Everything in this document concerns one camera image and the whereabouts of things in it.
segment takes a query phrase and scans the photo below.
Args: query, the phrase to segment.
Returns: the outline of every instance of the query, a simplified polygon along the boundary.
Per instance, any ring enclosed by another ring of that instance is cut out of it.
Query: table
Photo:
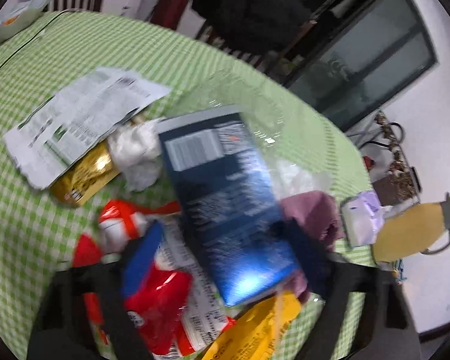
[[[139,194],[128,194],[121,178],[116,178],[84,207],[68,209],[58,206],[47,192],[31,190],[13,166],[1,139],[3,134],[61,87],[96,67],[132,69],[144,78],[170,86],[171,93],[147,109],[149,118],[173,114],[182,95],[216,72],[239,76],[274,98],[281,108],[284,124],[280,154],[284,158],[312,172],[328,171],[334,180],[331,192],[338,202],[371,188],[351,141],[299,98],[248,64],[148,23],[91,12],[57,15],[43,14],[0,45],[0,336],[19,360],[26,357],[35,312],[56,264],[71,260],[82,232],[96,236],[98,209],[110,198],[129,199],[149,207],[174,199],[165,177]],[[354,263],[372,265],[368,247],[351,251],[344,240],[339,240],[336,250]],[[351,296],[335,359],[350,350],[362,304],[362,294]],[[274,359],[294,357],[320,309],[319,302],[303,307]]]

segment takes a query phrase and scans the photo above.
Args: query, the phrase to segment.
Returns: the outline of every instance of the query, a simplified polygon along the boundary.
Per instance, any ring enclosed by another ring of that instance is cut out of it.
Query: window
[[[410,0],[377,0],[287,85],[346,130],[435,63]]]

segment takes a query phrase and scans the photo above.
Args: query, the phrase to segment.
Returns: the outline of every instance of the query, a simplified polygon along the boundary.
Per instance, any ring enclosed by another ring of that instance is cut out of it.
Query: pink cloth
[[[342,221],[335,199],[322,191],[311,191],[290,196],[280,201],[285,219],[298,222],[303,231],[334,251],[334,242],[344,236]],[[300,302],[305,303],[310,296],[307,280],[301,270],[297,271],[286,288],[295,293]]]

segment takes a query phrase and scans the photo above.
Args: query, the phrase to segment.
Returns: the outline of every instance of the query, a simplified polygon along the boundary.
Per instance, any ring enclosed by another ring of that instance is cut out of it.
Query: white plastic bag
[[[330,193],[332,186],[332,178],[327,172],[311,173],[282,158],[274,162],[270,176],[277,200],[310,191]]]
[[[0,43],[32,24],[52,0],[30,0],[19,3],[7,13],[0,14]]]
[[[385,224],[384,215],[392,206],[380,205],[375,191],[360,192],[342,204],[341,214],[348,243],[352,248],[371,245]]]

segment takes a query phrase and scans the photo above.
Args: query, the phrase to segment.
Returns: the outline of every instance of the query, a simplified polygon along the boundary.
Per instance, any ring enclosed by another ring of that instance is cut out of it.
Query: blue packaging
[[[162,242],[162,238],[162,224],[154,221],[123,269],[121,286],[123,299],[134,295],[140,289],[142,282],[147,279],[150,267],[154,263],[155,252]]]
[[[298,268],[270,230],[282,213],[237,106],[168,119],[157,131],[185,240],[227,306],[256,299]]]

